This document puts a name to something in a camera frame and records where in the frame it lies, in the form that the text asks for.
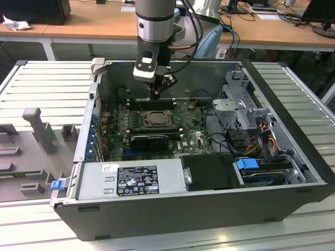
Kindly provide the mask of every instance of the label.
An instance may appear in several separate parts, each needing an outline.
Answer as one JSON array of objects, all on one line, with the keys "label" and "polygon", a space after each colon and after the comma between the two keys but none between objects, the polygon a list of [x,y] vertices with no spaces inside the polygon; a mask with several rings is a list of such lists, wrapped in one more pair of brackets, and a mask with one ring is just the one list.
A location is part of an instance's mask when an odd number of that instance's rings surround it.
[{"label": "label", "polygon": [[103,165],[103,172],[116,172],[119,164]]},{"label": "label", "polygon": [[118,196],[159,193],[157,166],[120,167],[117,169]]}]

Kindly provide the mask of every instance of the metal bracket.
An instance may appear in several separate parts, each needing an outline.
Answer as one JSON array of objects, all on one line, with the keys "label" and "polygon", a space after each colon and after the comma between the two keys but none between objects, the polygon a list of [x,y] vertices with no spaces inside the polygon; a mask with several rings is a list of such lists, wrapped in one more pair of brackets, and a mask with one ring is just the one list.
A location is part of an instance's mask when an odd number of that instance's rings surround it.
[{"label": "metal bracket", "polygon": [[97,75],[100,72],[104,71],[104,66],[106,65],[105,63],[105,58],[94,58],[91,63],[91,71],[92,75]]}]

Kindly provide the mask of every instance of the desk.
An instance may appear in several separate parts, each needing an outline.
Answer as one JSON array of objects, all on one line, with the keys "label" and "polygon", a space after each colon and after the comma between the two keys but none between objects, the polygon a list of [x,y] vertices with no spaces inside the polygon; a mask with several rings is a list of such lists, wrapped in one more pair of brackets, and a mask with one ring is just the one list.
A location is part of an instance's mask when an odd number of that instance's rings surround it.
[{"label": "desk", "polygon": [[[306,6],[307,0],[298,0],[297,6]],[[31,30],[8,31],[0,29],[2,41],[42,43],[48,60],[55,60],[52,43],[88,44],[137,44],[135,13],[123,13],[122,3],[97,5],[95,1],[82,3],[72,0],[71,14],[64,26],[32,25]],[[240,35],[240,48],[333,51],[335,43],[315,34],[311,27],[295,27],[281,20],[262,20],[255,15],[255,22],[245,21],[238,15],[232,18],[234,30]],[[223,33],[219,48],[225,49],[232,42],[230,33]]]}]

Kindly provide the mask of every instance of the gray plastic part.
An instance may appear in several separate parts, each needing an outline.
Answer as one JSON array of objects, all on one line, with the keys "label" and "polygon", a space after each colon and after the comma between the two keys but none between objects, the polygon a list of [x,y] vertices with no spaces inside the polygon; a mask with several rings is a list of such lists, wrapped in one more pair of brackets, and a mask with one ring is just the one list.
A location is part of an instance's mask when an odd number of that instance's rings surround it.
[{"label": "gray plastic part", "polygon": [[[51,128],[51,125],[50,125],[48,122],[43,123],[43,125],[44,125],[44,128],[46,129],[46,131],[47,131],[47,133],[48,133],[48,136],[49,136],[50,140],[52,141],[52,140],[54,139],[55,136],[54,136],[54,131],[53,131],[53,129]],[[37,138],[35,132],[32,132],[32,135],[33,135],[33,137],[35,138],[35,140],[36,140],[37,142],[40,142],[39,139]]]},{"label": "gray plastic part", "polygon": [[0,132],[0,144],[13,143],[7,132]]},{"label": "gray plastic part", "polygon": [[17,66],[25,66],[28,63],[28,60],[18,60],[15,65]]},{"label": "gray plastic part", "polygon": [[55,178],[53,177],[52,173],[48,173],[47,175],[47,180],[46,180],[46,185],[50,186],[51,183],[55,180]]},{"label": "gray plastic part", "polygon": [[65,124],[62,127],[62,135],[64,142],[76,141],[78,139],[78,133],[74,124]]},{"label": "gray plastic part", "polygon": [[33,174],[26,174],[27,179],[46,179],[47,172],[43,169],[40,171],[36,171]]},{"label": "gray plastic part", "polygon": [[15,168],[15,165],[13,163],[8,164],[0,164],[0,173],[3,172],[11,172]]},{"label": "gray plastic part", "polygon": [[19,134],[12,124],[0,124],[0,132],[7,132],[9,135]]},{"label": "gray plastic part", "polygon": [[52,143],[52,137],[50,133],[45,129],[43,125],[40,115],[40,108],[26,108],[22,117],[24,120],[27,120],[30,123],[31,127],[35,132],[35,136],[42,144],[45,152],[47,154],[52,154],[55,152],[56,148]]},{"label": "gray plastic part", "polygon": [[24,195],[35,195],[37,193],[40,194],[44,193],[44,188],[39,183],[28,183],[28,184],[22,184],[21,186],[22,188],[20,189],[20,191]]},{"label": "gray plastic part", "polygon": [[0,147],[0,157],[3,156],[14,156],[21,153],[20,148],[18,147]]}]

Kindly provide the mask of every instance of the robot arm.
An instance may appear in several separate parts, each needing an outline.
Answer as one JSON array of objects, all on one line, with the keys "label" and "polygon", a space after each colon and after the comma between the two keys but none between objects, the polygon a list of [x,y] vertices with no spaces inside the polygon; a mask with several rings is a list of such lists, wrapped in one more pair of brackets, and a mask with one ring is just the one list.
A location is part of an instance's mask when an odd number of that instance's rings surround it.
[{"label": "robot arm", "polygon": [[[188,0],[182,0],[187,17],[180,19],[181,25],[178,25],[174,24],[175,0],[136,0],[138,56],[133,74],[148,85],[151,99],[158,99],[161,92],[177,83],[173,72],[179,70],[172,71],[169,67],[172,51],[179,50],[191,55],[190,61],[204,43],[202,38],[206,38],[213,27],[218,27],[220,2],[194,0],[191,5]],[[216,33],[212,43],[215,46],[222,29]]]}]

